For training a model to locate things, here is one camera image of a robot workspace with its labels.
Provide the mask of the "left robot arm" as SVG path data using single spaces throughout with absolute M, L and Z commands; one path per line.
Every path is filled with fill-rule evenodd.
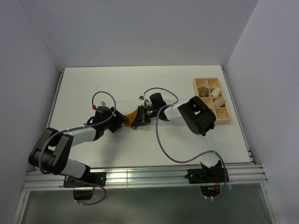
M 128 118 L 114 107 L 98 106 L 95 115 L 81 127 L 63 131 L 46 128 L 31 151 L 28 162 L 43 172 L 72 177 L 79 186 L 104 186 L 106 175 L 92 173 L 88 165 L 70 159 L 71 148 L 98 140 L 106 130 L 114 133 L 126 121 Z

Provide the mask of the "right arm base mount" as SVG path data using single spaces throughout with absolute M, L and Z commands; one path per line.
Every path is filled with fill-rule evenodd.
M 201 193 L 206 197 L 216 197 L 221 193 L 221 183 L 227 183 L 229 176 L 224 168 L 197 168 L 187 170 L 184 176 L 189 184 L 209 184 L 200 186 Z

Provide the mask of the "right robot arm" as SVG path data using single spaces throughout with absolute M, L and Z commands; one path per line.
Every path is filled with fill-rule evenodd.
M 186 164 L 201 157 L 200 164 L 203 179 L 207 182 L 214 181 L 218 177 L 219 172 L 225 167 L 223 159 L 215 151 L 213 129 L 215 128 L 216 116 L 214 112 L 198 96 L 194 96 L 183 103 L 179 103 L 178 98 L 176 98 L 176 101 L 171 105 L 164 101 L 161 93 L 152 94 L 148 103 L 146 103 L 147 100 L 144 95 L 140 96 L 140 100 L 142 100 L 142 105 L 138 106 L 135 112 L 127 116 L 129 118 L 129 126 L 137 128 L 147 125 L 155 118 L 156 138 L 164 155 L 178 164 Z M 178 118 L 182 118 L 189 130 L 193 134 L 200 136 L 206 145 L 206 151 L 185 161 L 176 160 L 166 152 L 162 146 L 158 131 L 158 122 L 160 120 L 171 121 Z

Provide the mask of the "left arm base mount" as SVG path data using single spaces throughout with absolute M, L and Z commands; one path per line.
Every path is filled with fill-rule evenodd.
M 76 203 L 82 205 L 98 204 L 107 196 L 107 190 L 105 189 L 106 176 L 106 172 L 91 172 L 88 176 L 82 178 L 66 176 L 64 178 L 63 187 L 73 189 L 73 199 Z M 104 195 L 100 200 L 90 202 L 95 192 L 95 188 L 102 189 Z

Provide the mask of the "mustard striped sock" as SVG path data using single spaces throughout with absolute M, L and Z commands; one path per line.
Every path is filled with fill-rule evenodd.
M 125 126 L 128 126 L 132 129 L 136 129 L 136 126 L 132 126 L 133 121 L 135 120 L 135 118 L 137 117 L 138 114 L 138 109 L 136 109 L 135 111 L 131 112 L 130 114 L 127 114 L 125 117 L 127 118 L 127 121 L 124 122 Z

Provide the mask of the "brown sock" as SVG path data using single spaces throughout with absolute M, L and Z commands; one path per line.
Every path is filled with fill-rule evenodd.
M 209 96 L 209 89 L 204 86 L 201 86 L 200 88 L 198 88 L 198 92 L 199 92 L 200 98 L 206 98 Z

